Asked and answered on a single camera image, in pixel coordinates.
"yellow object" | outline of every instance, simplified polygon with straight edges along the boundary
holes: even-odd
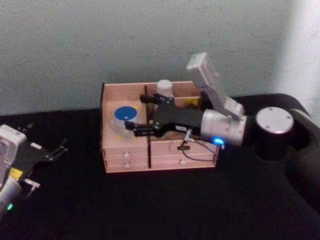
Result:
[[[186,98],[185,100],[184,100],[184,104],[185,105],[189,105],[189,104],[193,104],[193,105],[198,105],[198,103],[199,103],[199,97],[191,97],[191,98]]]
[[[22,176],[23,172],[16,169],[16,168],[11,168],[10,169],[10,177],[14,178],[15,180],[19,180],[19,178]]]

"wooden box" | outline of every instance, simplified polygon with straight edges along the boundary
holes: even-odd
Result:
[[[151,95],[157,83],[103,84],[101,90],[101,141],[100,149],[107,173],[154,171],[188,168],[213,168],[218,149],[205,143],[215,155],[196,143],[188,143],[185,152],[195,161],[186,158],[178,150],[184,138],[183,133],[168,132],[161,138],[154,136],[134,137],[133,132],[115,128],[112,124],[115,110],[122,106],[134,107],[139,123],[151,123],[155,107],[140,102],[140,95]],[[173,95],[177,106],[198,102],[200,89],[192,81],[173,82]]]

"white wall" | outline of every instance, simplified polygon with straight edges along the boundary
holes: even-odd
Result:
[[[229,95],[285,92],[291,2],[2,0],[0,113],[97,108],[101,83],[187,80],[203,51]]]

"black table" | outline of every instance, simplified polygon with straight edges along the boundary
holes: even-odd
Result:
[[[264,106],[296,108],[273,94],[236,98],[248,114]],[[313,239],[320,216],[288,183],[285,161],[228,146],[216,168],[106,174],[99,109],[0,117],[12,127],[35,123],[28,140],[48,150],[68,138],[69,151],[38,167],[41,183],[0,222],[0,239]]]

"black cable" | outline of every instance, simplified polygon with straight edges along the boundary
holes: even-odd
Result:
[[[208,149],[211,153],[213,153],[213,156],[218,159],[217,154],[216,154],[214,151],[212,151],[209,147],[207,147],[206,145],[204,145],[204,144],[202,144],[202,143],[200,143],[200,142],[198,142],[198,141],[195,141],[195,143],[203,146],[203,147],[206,148],[206,149]],[[183,155],[184,155],[187,159],[190,159],[190,160],[193,160],[193,161],[200,161],[200,162],[212,162],[212,161],[213,161],[213,160],[207,160],[207,159],[197,159],[197,158],[193,158],[193,157],[188,156],[188,155],[185,153],[184,145],[185,145],[185,141],[182,142],[182,144],[181,144],[181,149],[182,149]]]

